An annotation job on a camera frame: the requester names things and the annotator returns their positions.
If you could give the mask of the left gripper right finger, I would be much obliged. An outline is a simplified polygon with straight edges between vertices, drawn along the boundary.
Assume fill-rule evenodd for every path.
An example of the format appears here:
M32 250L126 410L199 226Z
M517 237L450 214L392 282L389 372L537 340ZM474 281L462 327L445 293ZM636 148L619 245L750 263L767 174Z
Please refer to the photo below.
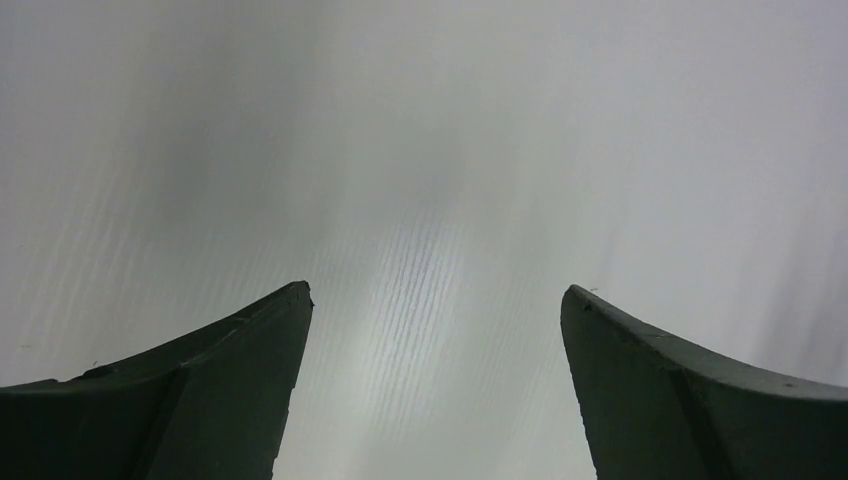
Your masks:
M573 285L560 320L601 479L843 479L847 391L758 368Z

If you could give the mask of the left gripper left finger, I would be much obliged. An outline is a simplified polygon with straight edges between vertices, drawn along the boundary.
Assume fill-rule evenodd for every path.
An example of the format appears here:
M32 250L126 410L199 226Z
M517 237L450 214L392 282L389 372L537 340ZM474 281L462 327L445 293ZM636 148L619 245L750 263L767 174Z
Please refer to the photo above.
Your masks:
M1 391L5 479L269 479L310 328L309 284L67 381Z

